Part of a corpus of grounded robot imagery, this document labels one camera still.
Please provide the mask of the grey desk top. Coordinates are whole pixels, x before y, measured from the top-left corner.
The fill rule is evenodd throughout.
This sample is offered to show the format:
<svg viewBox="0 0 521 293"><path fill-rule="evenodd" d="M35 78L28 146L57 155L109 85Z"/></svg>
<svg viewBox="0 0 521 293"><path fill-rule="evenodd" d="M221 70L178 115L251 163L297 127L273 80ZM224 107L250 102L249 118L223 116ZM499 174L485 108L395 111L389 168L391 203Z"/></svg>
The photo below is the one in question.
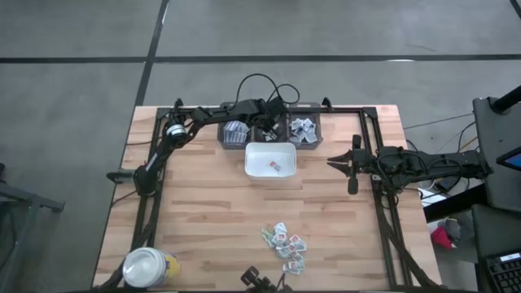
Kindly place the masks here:
<svg viewBox="0 0 521 293"><path fill-rule="evenodd" d="M521 212L521 171L497 163L497 158L521 147L521 103L505 114L492 110L485 98L472 101L479 150L493 173L484 180L488 202L495 208Z"/></svg>

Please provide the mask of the black pole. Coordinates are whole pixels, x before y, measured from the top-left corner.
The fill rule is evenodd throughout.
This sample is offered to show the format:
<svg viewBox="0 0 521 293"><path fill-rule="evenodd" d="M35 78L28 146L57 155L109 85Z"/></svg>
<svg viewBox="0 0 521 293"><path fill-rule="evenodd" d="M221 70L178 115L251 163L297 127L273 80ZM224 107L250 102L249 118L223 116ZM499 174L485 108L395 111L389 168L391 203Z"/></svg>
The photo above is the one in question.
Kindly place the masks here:
<svg viewBox="0 0 521 293"><path fill-rule="evenodd" d="M517 103L521 103L521 85L511 90L501 98L489 97L489 106L491 109L500 115L508 113L511 107Z"/></svg>

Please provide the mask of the long white packet strip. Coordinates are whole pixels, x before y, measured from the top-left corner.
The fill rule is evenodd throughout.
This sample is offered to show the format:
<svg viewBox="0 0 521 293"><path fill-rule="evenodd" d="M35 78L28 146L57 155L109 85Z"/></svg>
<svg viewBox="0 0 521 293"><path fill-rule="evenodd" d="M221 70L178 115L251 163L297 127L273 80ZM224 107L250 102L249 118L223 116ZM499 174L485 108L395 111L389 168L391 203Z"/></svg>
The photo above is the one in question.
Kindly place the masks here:
<svg viewBox="0 0 521 293"><path fill-rule="evenodd" d="M241 133L237 130L239 127L238 123L229 122L223 128L224 130L224 142L225 143L239 143L241 138Z"/></svg>

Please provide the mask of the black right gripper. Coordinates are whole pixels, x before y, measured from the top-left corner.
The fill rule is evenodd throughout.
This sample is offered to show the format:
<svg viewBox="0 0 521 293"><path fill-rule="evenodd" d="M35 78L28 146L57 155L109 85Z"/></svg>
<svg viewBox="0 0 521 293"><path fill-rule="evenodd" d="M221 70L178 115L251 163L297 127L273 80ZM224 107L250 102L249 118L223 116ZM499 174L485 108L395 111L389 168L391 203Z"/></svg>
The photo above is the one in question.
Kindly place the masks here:
<svg viewBox="0 0 521 293"><path fill-rule="evenodd" d="M358 192L357 174L361 173L366 162L366 149L361 147L362 137L352 136L352 149L342 155L327 159L328 165L339 170L348 177L348 193L355 195Z"/></svg>

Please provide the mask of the white canister yellow label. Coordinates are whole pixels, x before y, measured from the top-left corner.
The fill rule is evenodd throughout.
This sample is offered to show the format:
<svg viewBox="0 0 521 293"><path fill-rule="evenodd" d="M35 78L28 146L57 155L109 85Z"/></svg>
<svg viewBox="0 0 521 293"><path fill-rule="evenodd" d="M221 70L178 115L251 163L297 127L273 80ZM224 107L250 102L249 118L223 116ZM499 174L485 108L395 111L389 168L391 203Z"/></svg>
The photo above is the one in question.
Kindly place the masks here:
<svg viewBox="0 0 521 293"><path fill-rule="evenodd" d="M151 247L131 251L122 267L125 283L136 288L162 286L171 282L180 271L181 265L175 255Z"/></svg>

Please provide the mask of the black keyboard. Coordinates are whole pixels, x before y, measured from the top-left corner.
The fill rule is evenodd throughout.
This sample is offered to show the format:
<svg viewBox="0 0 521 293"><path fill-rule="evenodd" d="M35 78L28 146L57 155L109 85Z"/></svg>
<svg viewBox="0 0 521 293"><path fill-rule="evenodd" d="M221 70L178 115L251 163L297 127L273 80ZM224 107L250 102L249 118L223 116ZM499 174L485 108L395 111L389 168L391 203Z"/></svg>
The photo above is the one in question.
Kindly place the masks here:
<svg viewBox="0 0 521 293"><path fill-rule="evenodd" d="M487 257L485 268L494 293L521 293L521 252Z"/></svg>

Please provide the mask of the white packet small logo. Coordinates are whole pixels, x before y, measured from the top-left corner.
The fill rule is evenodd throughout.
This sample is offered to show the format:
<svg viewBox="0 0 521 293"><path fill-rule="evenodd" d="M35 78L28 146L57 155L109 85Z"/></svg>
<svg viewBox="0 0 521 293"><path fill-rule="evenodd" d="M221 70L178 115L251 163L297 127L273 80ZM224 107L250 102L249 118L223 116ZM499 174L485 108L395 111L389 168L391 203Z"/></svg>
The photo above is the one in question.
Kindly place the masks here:
<svg viewBox="0 0 521 293"><path fill-rule="evenodd" d="M284 273L291 273L294 275L301 274L305 269L305 264L302 261L289 261L282 265Z"/></svg>

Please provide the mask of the white plastic bin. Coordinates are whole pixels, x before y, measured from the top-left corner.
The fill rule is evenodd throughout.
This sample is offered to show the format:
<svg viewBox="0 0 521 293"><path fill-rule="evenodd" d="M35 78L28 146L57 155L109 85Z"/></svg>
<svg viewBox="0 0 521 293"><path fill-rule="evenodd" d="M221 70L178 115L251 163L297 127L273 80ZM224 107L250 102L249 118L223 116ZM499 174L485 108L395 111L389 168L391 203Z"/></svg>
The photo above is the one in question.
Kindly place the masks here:
<svg viewBox="0 0 521 293"><path fill-rule="evenodd" d="M277 172L269 166L282 167ZM296 147L289 142L250 142L245 148L244 171L252 180L284 180L296 174Z"/></svg>

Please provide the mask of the white paper sheet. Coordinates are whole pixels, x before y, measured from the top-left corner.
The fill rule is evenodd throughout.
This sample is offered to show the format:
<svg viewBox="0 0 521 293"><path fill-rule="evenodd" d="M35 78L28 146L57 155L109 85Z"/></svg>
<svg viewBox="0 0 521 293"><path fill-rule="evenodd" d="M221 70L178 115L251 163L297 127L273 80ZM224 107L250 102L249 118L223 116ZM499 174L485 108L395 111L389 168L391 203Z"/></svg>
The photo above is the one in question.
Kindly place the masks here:
<svg viewBox="0 0 521 293"><path fill-rule="evenodd" d="M447 198L447 195L445 193L436 193L435 191L426 190L422 188L418 188L418 193L420 195L420 200L424 208L433 203L445 200Z"/></svg>

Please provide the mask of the black aluminium table frame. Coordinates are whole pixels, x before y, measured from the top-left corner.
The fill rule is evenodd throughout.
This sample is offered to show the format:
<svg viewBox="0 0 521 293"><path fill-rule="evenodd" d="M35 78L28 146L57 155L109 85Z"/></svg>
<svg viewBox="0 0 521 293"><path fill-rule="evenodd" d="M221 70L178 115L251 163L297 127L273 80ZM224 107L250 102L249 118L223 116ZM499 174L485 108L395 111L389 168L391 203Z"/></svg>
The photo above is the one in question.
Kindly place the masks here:
<svg viewBox="0 0 521 293"><path fill-rule="evenodd" d="M160 200L138 197L129 183L116 188L94 285L110 278L129 252L133 236L157 207L151 243L181 263L169 290L241 291L241 275L251 266L277 281L282 260L261 232L279 222L308 246L305 271L286 277L293 289L387 288L370 179L360 175L359 191L350 195L346 177L326 162L349 149L352 136L362 131L361 117L372 115L379 118L383 143L404 144L396 106L324 108L321 144L300 151L296 174L281 181L250 179L243 151L224 149L217 127L204 127L190 144L172 154Z"/></svg>

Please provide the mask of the grey metal stand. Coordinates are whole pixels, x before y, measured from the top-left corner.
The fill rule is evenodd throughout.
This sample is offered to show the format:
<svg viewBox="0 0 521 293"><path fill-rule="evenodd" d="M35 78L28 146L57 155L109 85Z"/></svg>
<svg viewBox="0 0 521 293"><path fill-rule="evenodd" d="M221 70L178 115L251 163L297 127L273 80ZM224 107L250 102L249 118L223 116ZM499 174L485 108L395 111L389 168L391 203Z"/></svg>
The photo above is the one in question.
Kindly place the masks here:
<svg viewBox="0 0 521 293"><path fill-rule="evenodd" d="M49 208L52 212L60 213L65 206L65 202L48 199L8 185L2 178L4 171L5 164L0 163L0 209L5 207L7 214L14 215L12 208L21 206L27 208L27 212L19 231L16 231L14 217L11 218L14 242L6 258L0 264L0 274L3 274L3 277L0 278L0 293L8 293L13 287L16 274L20 271L24 258L28 237L36 223L40 209Z"/></svg>

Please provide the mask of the tablet screen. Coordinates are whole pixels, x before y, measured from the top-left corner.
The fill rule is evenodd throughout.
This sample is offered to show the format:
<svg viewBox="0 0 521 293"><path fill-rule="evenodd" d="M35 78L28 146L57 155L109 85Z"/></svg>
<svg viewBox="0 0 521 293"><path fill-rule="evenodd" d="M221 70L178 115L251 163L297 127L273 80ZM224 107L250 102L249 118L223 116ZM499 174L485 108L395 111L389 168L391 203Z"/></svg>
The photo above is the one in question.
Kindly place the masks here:
<svg viewBox="0 0 521 293"><path fill-rule="evenodd" d="M513 170L521 171L521 146L497 157L496 163Z"/></svg>

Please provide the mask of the red cloth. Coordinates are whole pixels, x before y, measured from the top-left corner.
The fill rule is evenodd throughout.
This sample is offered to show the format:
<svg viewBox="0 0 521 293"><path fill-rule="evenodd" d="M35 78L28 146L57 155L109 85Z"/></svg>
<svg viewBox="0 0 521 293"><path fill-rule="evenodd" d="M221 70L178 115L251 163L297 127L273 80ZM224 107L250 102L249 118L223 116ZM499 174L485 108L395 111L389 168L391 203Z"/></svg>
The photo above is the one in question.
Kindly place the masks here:
<svg viewBox="0 0 521 293"><path fill-rule="evenodd" d="M437 227L431 232L431 240L440 247L447 249L453 248L449 236L443 227Z"/></svg>

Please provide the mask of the black desk beam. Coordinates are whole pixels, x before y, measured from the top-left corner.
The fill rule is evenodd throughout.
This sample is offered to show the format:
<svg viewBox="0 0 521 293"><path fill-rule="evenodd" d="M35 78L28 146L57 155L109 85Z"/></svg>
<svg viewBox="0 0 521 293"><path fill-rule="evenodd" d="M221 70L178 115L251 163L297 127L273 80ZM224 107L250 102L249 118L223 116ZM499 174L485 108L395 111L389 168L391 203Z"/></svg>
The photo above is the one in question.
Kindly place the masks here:
<svg viewBox="0 0 521 293"><path fill-rule="evenodd" d="M423 212L427 223L429 223L453 214L465 212L475 204L488 205L484 185L475 186L447 199L430 203L423 209Z"/></svg>

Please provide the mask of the dark translucent plastic bin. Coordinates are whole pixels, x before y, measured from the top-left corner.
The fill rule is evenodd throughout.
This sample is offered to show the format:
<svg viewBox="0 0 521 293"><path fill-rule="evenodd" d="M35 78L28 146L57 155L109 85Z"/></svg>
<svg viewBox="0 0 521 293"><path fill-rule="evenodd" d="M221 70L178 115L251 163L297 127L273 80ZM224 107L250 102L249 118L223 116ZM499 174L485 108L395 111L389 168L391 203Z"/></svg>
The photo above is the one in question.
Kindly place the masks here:
<svg viewBox="0 0 521 293"><path fill-rule="evenodd" d="M270 141L270 142L286 142L287 141L287 116L288 111L283 115L279 117L279 126L281 127L282 134L280 136L277 136L276 141ZM266 142L263 133L266 133L258 128L255 128L254 130L254 138L256 142Z"/></svg>
<svg viewBox="0 0 521 293"><path fill-rule="evenodd" d="M225 125L229 122L243 122L241 120L233 120L233 117L234 116L237 116L238 114L245 114L245 113L248 113L252 110L252 107L247 103L247 102L239 102L238 105L236 105L235 107L233 107L233 103L232 102L229 102L229 103L222 103L220 105L220 107L216 110L216 113L218 116L223 116L224 117L224 121L220 122L218 124L218 129L217 129L217 139L218 141L220 142L221 146L224 148L224 149L227 149L227 150L242 150L245 148L245 146L252 140L252 128L250 128L250 131L246 137L245 140L240 140L239 143L225 143L224 142L224 130L223 128L225 127Z"/></svg>
<svg viewBox="0 0 521 293"><path fill-rule="evenodd" d="M289 140L289 142L293 143L297 150L314 150L319 144L322 142L322 127L321 127L321 107L317 103L310 104L298 104L289 106L290 110L290 118L288 119L288 140L290 137L295 136L293 131L296 129L291 128L291 122L296 118L300 118L304 121L304 125L302 129L306 130L307 126L310 123L317 124L317 141L314 143L308 143L305 138L301 140L300 144L293 143Z"/></svg>

